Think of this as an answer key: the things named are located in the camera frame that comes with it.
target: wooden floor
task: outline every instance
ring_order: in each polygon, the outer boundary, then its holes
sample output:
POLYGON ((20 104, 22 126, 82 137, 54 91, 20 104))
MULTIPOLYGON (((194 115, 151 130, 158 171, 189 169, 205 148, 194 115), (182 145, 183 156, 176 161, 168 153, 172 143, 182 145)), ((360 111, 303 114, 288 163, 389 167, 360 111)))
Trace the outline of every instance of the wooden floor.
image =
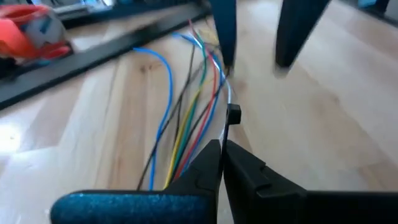
MULTIPOLYGON (((398 190, 398 30, 333 1, 281 78, 273 61, 279 9, 279 0, 239 3, 230 82, 243 117, 231 139, 307 189, 398 190)), ((70 34, 85 50, 169 13, 70 34)), ((146 47, 170 62, 176 99, 191 46, 168 36, 146 47)), ((201 60, 197 50, 195 67, 201 60)), ((54 201, 75 190, 135 189, 167 104, 166 83, 156 58, 131 52, 0 111, 0 223, 48 223, 54 201)), ((198 108, 209 97, 210 87, 198 108)), ((203 143, 223 126, 226 91, 220 98, 203 143)), ((157 189, 174 131, 172 122, 160 144, 157 189)), ((219 214, 220 223, 231 223, 224 187, 219 214)))

